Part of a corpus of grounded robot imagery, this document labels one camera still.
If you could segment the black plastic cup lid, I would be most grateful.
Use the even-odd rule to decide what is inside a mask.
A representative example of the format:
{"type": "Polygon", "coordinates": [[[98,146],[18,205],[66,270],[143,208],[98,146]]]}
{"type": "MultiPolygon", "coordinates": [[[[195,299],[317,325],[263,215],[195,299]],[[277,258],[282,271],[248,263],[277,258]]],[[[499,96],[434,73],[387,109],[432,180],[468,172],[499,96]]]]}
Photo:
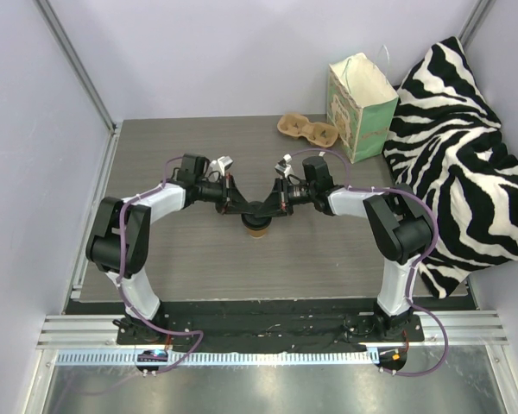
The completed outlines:
{"type": "Polygon", "coordinates": [[[251,213],[243,213],[241,220],[243,225],[250,230],[258,231],[266,229],[272,222],[272,218],[268,216],[259,217],[255,212],[262,206],[262,202],[254,201],[249,204],[252,209],[251,213]]]}

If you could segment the brown paper coffee cup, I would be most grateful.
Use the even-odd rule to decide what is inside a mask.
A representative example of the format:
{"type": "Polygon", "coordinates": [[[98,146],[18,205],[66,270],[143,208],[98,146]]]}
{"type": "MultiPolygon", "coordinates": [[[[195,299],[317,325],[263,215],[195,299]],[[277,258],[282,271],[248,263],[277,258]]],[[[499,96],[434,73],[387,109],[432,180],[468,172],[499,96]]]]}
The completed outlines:
{"type": "Polygon", "coordinates": [[[253,238],[261,238],[267,234],[268,225],[250,225],[246,227],[248,234],[253,238]]]}

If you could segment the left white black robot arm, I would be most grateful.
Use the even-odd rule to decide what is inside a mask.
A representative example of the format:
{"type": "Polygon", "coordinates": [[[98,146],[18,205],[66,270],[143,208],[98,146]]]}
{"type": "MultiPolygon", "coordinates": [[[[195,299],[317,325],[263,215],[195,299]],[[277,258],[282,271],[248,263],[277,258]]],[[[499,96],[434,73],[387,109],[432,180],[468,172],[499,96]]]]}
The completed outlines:
{"type": "Polygon", "coordinates": [[[250,204],[227,173],[232,159],[210,161],[184,154],[168,160],[180,162],[174,176],[166,174],[157,186],[130,198],[106,197],[100,201],[85,255],[105,273],[124,303],[127,326],[149,344],[164,337],[197,336],[201,330],[172,331],[165,310],[154,293],[145,270],[151,225],[197,201],[215,204],[221,214],[254,216],[250,204]]]}

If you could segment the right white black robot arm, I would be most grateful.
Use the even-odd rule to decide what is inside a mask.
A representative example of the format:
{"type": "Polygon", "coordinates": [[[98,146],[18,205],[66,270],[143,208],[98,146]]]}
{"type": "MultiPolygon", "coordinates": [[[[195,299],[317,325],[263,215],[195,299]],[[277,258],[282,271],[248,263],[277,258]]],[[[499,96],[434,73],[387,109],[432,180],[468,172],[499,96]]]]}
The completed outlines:
{"type": "Polygon", "coordinates": [[[433,214],[405,185],[365,190],[336,185],[321,155],[302,161],[305,178],[294,183],[290,160],[286,155],[275,167],[281,176],[267,199],[252,204],[243,216],[246,225],[267,225],[274,217],[291,215],[298,204],[312,204],[327,216],[366,219],[383,257],[382,287],[369,333],[384,341],[403,337],[414,314],[417,267],[437,235],[433,214]]]}

